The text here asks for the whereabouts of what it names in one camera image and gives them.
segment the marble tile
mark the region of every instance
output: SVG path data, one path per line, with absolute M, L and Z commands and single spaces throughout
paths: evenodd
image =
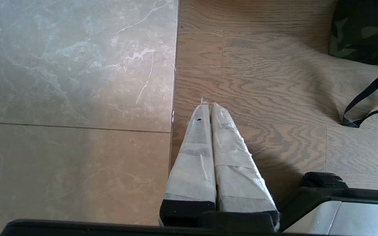
M 178 0 L 0 0 L 0 122 L 170 132 Z
M 0 230 L 18 218 L 155 225 L 170 134 L 0 125 Z

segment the camouflage bag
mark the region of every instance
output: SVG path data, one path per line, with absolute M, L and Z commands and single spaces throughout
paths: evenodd
M 378 65 L 378 0 L 339 0 L 332 20 L 329 54 L 347 60 Z M 345 114 L 378 89 L 378 78 L 346 107 L 342 125 L 360 127 L 363 119 L 350 121 Z

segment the wooden floor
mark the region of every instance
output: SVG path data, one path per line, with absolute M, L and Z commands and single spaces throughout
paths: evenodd
M 233 116 L 275 200 L 326 171 L 378 189 L 378 115 L 339 114 L 378 76 L 327 55 L 334 0 L 180 0 L 172 164 L 201 97 Z M 351 112 L 378 108 L 378 91 Z

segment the gray marble tile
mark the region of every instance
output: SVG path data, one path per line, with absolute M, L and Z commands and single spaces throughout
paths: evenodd
M 169 132 L 178 0 L 0 0 L 0 122 Z
M 0 125 L 0 230 L 18 218 L 154 225 L 170 134 Z

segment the bag strap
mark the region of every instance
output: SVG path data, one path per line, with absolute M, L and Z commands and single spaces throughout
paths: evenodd
M 378 78 L 375 79 L 364 91 L 362 91 L 358 96 L 356 96 L 351 103 L 346 107 L 344 114 L 342 115 L 342 125 L 346 127 L 353 127 L 353 128 L 359 128 L 361 123 L 365 121 L 367 118 L 369 118 L 372 115 L 378 114 L 378 110 L 375 110 L 373 112 L 370 112 L 368 115 L 366 115 L 364 118 L 356 121 L 350 121 L 347 118 L 345 118 L 345 114 L 351 110 L 357 103 L 361 102 L 366 97 L 370 96 L 372 93 L 374 93 L 378 89 Z

